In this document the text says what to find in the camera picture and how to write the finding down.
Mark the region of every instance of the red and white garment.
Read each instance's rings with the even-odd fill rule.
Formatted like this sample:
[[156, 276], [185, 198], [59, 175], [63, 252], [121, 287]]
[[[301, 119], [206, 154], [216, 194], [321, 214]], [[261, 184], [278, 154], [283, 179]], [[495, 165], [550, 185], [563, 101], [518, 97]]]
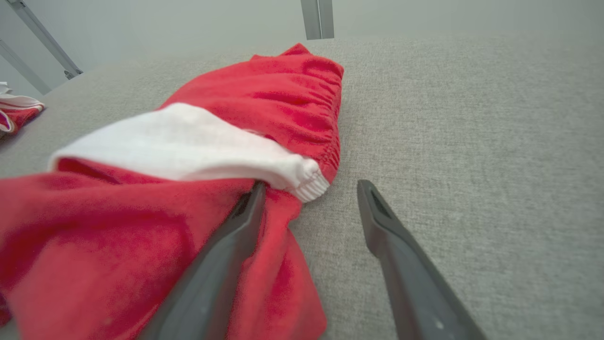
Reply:
[[26, 96], [13, 96], [6, 82], [0, 82], [0, 136], [15, 134], [35, 118], [44, 104]]
[[157, 110], [0, 181], [0, 293], [22, 339], [133, 339], [255, 179], [269, 184], [228, 339], [317, 339], [326, 318], [288, 229], [339, 163], [344, 70], [298, 44], [203, 74]]

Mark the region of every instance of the metal frame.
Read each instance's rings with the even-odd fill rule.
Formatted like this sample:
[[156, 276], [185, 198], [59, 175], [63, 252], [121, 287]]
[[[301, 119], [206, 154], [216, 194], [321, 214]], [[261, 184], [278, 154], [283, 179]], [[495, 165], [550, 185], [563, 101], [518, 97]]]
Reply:
[[334, 37], [332, 0], [300, 0], [306, 39]]
[[8, 45], [0, 39], [0, 56], [4, 57], [6, 61], [12, 65], [17, 72], [36, 88], [40, 93], [46, 94], [50, 92], [50, 87], [38, 77], [38, 75], [29, 67], [21, 58], [8, 47]]
[[78, 74], [82, 74], [82, 71], [76, 66], [76, 64], [69, 58], [67, 53], [63, 51], [59, 43], [54, 40], [53, 36], [46, 30], [44, 25], [38, 20], [36, 15], [27, 7], [23, 0], [6, 0], [7, 3], [12, 7], [15, 13], [23, 20], [25, 25], [36, 35], [47, 50], [54, 56], [57, 61], [65, 69], [65, 76], [67, 79], [72, 79]]

